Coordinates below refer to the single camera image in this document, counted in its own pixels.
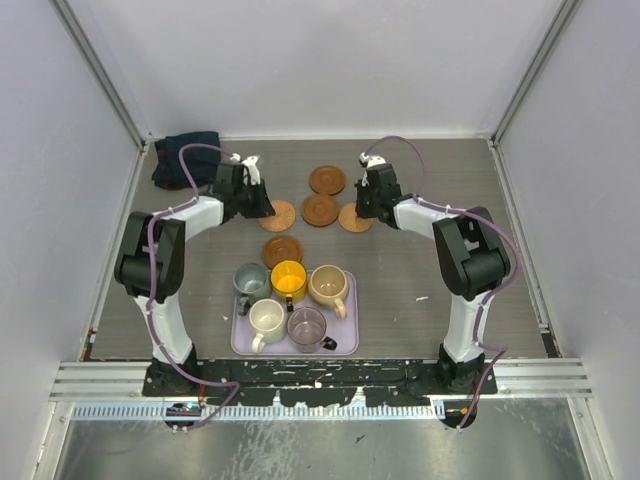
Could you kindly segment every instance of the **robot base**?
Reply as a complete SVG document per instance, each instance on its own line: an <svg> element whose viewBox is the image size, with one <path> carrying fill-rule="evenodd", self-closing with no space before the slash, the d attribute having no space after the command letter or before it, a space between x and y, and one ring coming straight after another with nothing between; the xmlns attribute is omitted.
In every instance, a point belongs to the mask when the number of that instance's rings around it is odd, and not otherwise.
<svg viewBox="0 0 640 480"><path fill-rule="evenodd" d="M179 365L182 370L196 378L202 378L202 367L198 364L196 346L191 346L187 359ZM170 364L160 362L156 358L151 360L147 368L142 395L155 396L195 396L200 386L180 375Z"/></svg>
<svg viewBox="0 0 640 480"><path fill-rule="evenodd" d="M474 382L484 370L484 353L469 362L456 363L440 344L438 376L444 388L451 393L468 394L474 391Z"/></svg>

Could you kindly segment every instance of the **white mug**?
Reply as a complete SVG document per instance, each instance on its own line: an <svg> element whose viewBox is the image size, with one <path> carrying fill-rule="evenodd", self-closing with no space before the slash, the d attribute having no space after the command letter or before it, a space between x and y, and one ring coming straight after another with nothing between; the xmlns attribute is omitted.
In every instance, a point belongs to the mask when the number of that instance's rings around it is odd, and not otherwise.
<svg viewBox="0 0 640 480"><path fill-rule="evenodd" d="M267 343L276 343L287 334L284 307L271 298L258 300L249 310L251 330L256 334L251 343L253 353L262 353Z"/></svg>

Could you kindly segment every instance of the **gray mug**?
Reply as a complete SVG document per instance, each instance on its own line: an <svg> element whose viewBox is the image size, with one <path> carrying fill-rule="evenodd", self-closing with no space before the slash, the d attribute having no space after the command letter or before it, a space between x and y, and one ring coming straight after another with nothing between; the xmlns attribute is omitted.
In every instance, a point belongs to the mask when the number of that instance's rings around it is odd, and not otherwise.
<svg viewBox="0 0 640 480"><path fill-rule="evenodd" d="M243 316L258 300L271 297L267 269L257 263L247 263L236 270L233 288L238 294L238 312Z"/></svg>

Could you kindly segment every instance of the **cable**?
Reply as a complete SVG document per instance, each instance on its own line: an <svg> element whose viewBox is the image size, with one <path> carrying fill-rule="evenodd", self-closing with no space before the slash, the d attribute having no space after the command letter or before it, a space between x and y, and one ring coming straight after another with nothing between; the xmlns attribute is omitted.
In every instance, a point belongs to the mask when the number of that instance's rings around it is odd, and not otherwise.
<svg viewBox="0 0 640 480"><path fill-rule="evenodd" d="M154 227L158 222L158 220L164 217L167 217L169 215L172 215L174 213L178 213L183 210L186 210L192 205L195 205L198 202L198 199L200 198L200 194L198 192L198 186L196 185L196 182L193 180L193 177L191 176L191 172L189 172L189 169L187 168L187 165L184 161L184 152L190 148L208 148L211 150L217 150L220 153L231 156L231 153L219 147L215 147L213 145L207 145L204 143L190 143L188 145L183 146L178 152L180 166L182 167L182 170L185 176L187 177L187 180L189 181L191 188L193 189L194 198L192 198L188 202L178 205L177 207L169 208L162 212L156 213L149 221L149 225L147 227L147 244L149 246L149 266L151 270L151 285L149 287L149 299L147 300L147 304L146 304L146 309L147 309L146 317L147 317L147 324L149 325L149 333L151 334L153 343L155 343L158 346L162 354L169 361L169 364L174 368L176 372L178 372L180 375L182 375L187 380L190 380L191 382L204 385L207 387L216 387L216 388L233 387L233 390L231 391L231 393L227 395L227 398L223 400L223 402L213 411L213 413L208 415L206 418L200 420L199 422L194 423L190 427L187 427L187 430L195 430L197 428L200 428L206 425L209 422L209 420L211 420L218 413L220 413L220 411L224 407L226 407L229 404L229 402L231 402L233 397L235 397L235 395L238 393L238 390L240 390L240 384L238 382L210 382L208 380L202 380L200 378L194 377L193 375L185 372L167 351L166 347L162 343L162 340L160 340L160 337L158 336L158 332L156 331L155 325L153 323L153 315L151 313L151 308L153 306L153 302L156 298L156 294L158 290L158 272L157 272L157 266L156 266L156 251L154 247L155 239L153 237Z"/></svg>
<svg viewBox="0 0 640 480"><path fill-rule="evenodd" d="M203 386L216 387L216 388L233 387L233 390L231 391L231 393L229 393L229 395L227 395L227 397L224 399L224 401L213 411L213 413L208 415L206 418L203 418L202 420L194 423L193 425L191 425L189 427L186 427L187 431L196 430L196 429L206 425L209 422L209 420L211 420L218 413L220 413L220 411L224 407L226 407L229 404L229 402L231 402L233 397L235 397L235 395L238 393L238 390L240 389L240 384L238 382L234 382L234 381L232 381L232 382L210 382L210 381L207 381L207 380L202 380L200 378L194 377L193 375L190 375L189 373L185 372L182 368L180 368L180 365L178 365L178 363L171 357L171 355L167 351L166 347L162 343L162 340L158 336L158 332L156 331L155 325L153 323L153 315L151 313L151 307L153 306L153 302L154 302L154 300L156 298L156 294L157 294L157 290L158 290L158 272L157 272L157 266L156 266L156 251L155 251L155 247L154 247L155 239L153 237L153 231L154 231L155 225L158 222L158 220L160 220L160 219L162 219L164 217L167 217L169 215L172 215L174 213L181 212L181 211L191 207L192 205L195 205L198 202L198 199L200 198L200 193L198 192L198 186L196 185L196 182L194 181L193 176L191 175L191 172L187 168L187 165L186 165L185 160L184 160L184 152L186 150L190 149L190 148L208 148L208 149L211 149L211 150L219 151L220 153L222 153L224 155L231 156L231 153L227 152L226 150L223 150L222 148L216 147L214 145L207 145L205 143L191 143L191 144L183 146L178 151L178 158L180 160L180 166L182 167L182 170L183 170L185 176L187 177L187 180L189 181L189 184L191 185L191 188L193 189L194 198L192 198L188 202L185 202L185 203L182 203L182 204L178 205L177 207L172 207L172 208L169 208L169 209L164 210L162 212L156 213L151 218L151 220L149 221L149 225L147 227L147 243L148 243L148 246L149 246L149 265L150 265L150 270L151 270L151 282L150 282L151 285L150 285L150 288L149 288L149 299L147 300L147 303L146 303L146 310L147 310L146 311L146 319L147 319L147 324L149 325L149 333L151 334L151 338L153 340L153 343L158 346L158 348L160 349L162 354L169 361L169 364L171 364L171 366L176 370L176 372L178 372L180 375L182 375L187 380L190 380L190 381L192 381L194 383L198 383L198 384L203 385ZM120 450L102 450L102 449L93 447L90 444L91 442L89 441L89 439L85 439L85 442L83 444L82 449L80 450L78 455L76 455L76 459L72 463L72 467L70 469L70 473L68 474L68 477L70 477L72 472L75 471L75 468L77 467L77 463L79 461L79 458L82 456L82 454L84 454L84 451L87 450L87 449L89 449L91 451L94 451L96 453L103 454L103 455L123 455L125 453L130 453L130 452L132 452L134 450L137 450L141 446L146 445L151 440L155 439L156 437L158 437L159 435L161 435L163 433L165 433L165 432L164 431L157 432L157 433L155 433L153 435L150 435L147 438L141 440L140 442L137 442L136 444L132 445L131 447L123 448L123 449L120 449Z"/></svg>
<svg viewBox="0 0 640 480"><path fill-rule="evenodd" d="M387 142L389 140L397 140L399 142L402 142L406 145L408 145L409 147L411 147L411 149L416 153L416 155L418 156L418 158L420 159L420 164L422 165L422 178L420 179L420 186L417 190L417 193L420 194L420 192L422 192L422 189L427 185L427 162L425 161L424 157L422 156L422 154L420 153L420 150L418 150L418 147L416 147L411 140L408 140L404 137L401 137L399 135L388 135L386 137L382 137L380 140L376 140L369 148L367 148L367 150L364 152L365 155L369 155L371 153L371 151L376 148L378 145Z"/></svg>
<svg viewBox="0 0 640 480"><path fill-rule="evenodd" d="M491 371L493 366L498 362L498 360L500 360L507 353L507 351L509 350L508 347L494 347L492 345L488 345L486 343L481 342L480 339L478 338L478 330L480 329L480 322L482 321L482 314L484 312L484 307L487 305L487 303L489 303L489 301L493 297L496 296L496 294L498 294L499 292L501 292L502 290L507 288L509 285L511 285L513 283L513 281L515 280L516 276L518 275L518 273L520 272L520 268L521 268L520 267L520 263L521 263L520 262L520 252L518 251L518 247L516 246L515 242L511 239L511 237L504 230L502 230L500 227L498 227L495 223L487 220L484 217L481 217L480 215L476 215L475 213L468 212L466 210L461 210L461 209L458 209L458 208L444 207L444 206L438 205L436 203L431 203L431 202L428 202L428 201L426 201L426 200L424 200L422 198L419 198L417 195L414 195L413 199L418 205L420 205L422 207L430 208L432 210L436 210L436 211L441 212L441 213L452 213L452 214L455 214L455 215L463 215L463 216L465 216L467 218L471 218L473 220L476 220L476 221L482 223L483 225L486 225L491 230L496 232L505 241L505 243L509 246L509 248L513 252L513 256L515 258L515 266L513 267L513 273L504 282L502 282L496 288L494 288L493 290L488 292L482 298L482 300L480 301L480 304L478 305L478 312L476 313L476 318L475 318L475 321L473 323L473 341L480 348L482 348L484 350L489 350L489 351L498 352L498 353L493 358L493 360L491 360L491 362L489 362L489 365L487 365L485 367L484 371L482 372L482 376L480 377L480 381L478 382L478 386L476 387L476 390L473 393L473 399L471 400L471 405L469 406L469 409L467 410L467 413L464 415L464 417L462 417L462 420L460 421L460 423L457 426L458 429L462 429L466 425L467 421L469 420L469 417L471 416L471 413L476 408L476 405L478 404L478 401L480 400L480 392L482 390L482 386L484 385L484 382L485 382L487 376L489 375L489 372Z"/></svg>
<svg viewBox="0 0 640 480"><path fill-rule="evenodd" d="M427 162L425 160L425 158L422 156L422 154L420 153L420 150L418 150L418 147L416 147L410 140L398 136L398 135L389 135L387 137L383 137L380 140L376 141L373 143L373 145L371 145L366 151L365 151L365 155L369 155L369 153L378 145L380 145L383 142L386 142L387 140L398 140L401 141L407 145L409 145L411 147L411 149L416 153L416 155L418 156L418 159L420 160L420 163L422 165L422 184L420 185L420 188L418 189L418 194L426 187L426 181L427 181L427 177L426 177L426 172L427 172ZM496 294L498 294L499 292L501 292L502 290L504 290L505 288L507 288L509 285L511 285L513 283L513 281L515 280L516 276L518 275L518 273L520 272L521 269L521 260L520 260L520 252L518 250L518 247L516 245L516 243L513 241L513 239L509 236L509 234L507 234L504 230L502 230L500 227L498 227L495 223L487 220L484 217L481 217L480 215L476 215L475 213L472 212L467 212L466 210L462 210L459 208L451 208L449 206L442 206L442 205L438 205L437 203L431 203L427 200L424 200L422 198L420 198L417 194L413 195L413 200L420 206L426 207L426 208L430 208L432 210L441 212L441 213L452 213L455 215L463 215L467 218L471 218L472 220L476 220L480 223L482 223L483 225L487 226L488 228L490 228L491 230L493 230L494 232L496 232L504 241L505 243L509 246L509 248L511 249L511 251L513 252L513 256L514 256L514 260L515 260L515 266L513 268L513 273L509 276L509 278L507 278L504 282L502 282L500 285L498 285L496 288L494 288L493 290L491 290L490 292L488 292L480 301L480 304L478 306L478 312L476 313L476 318L473 324L473 341L482 349L484 350L489 350L492 352L498 352L496 354L496 356L493 358L493 360L491 360L491 362L489 362L489 365L486 366L486 368L484 369L484 372L482 372L482 375L480 377L480 381L478 382L478 386L476 387L475 392L473 393L473 398L471 400L471 405L469 407L469 410L467 410L467 413L465 414L464 417L462 417L462 420L460 421L460 423L458 424L457 428L458 430L462 429L468 419L469 416L471 415L471 413L473 412L473 410L476 408L476 405L478 404L478 401L480 399L480 391L482 390L482 386L484 385L484 382L487 378L487 376L489 375L489 372L491 371L491 369L493 368L493 366L498 362L498 360L500 360L508 351L508 347L494 347L491 345L488 345L486 343L483 343L480 341L480 339L478 338L478 330L480 329L480 322L482 320L482 313L484 312L484 308L487 305L487 303L496 296Z"/></svg>

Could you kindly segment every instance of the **yellow mug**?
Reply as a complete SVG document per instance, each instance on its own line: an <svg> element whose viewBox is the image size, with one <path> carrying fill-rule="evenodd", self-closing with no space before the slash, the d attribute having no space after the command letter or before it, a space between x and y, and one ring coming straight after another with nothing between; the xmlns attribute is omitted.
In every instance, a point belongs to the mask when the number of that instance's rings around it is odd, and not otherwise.
<svg viewBox="0 0 640 480"><path fill-rule="evenodd" d="M280 262L271 270L271 285L287 304L287 311L293 312L293 304L304 300L307 294L307 270L293 260Z"/></svg>

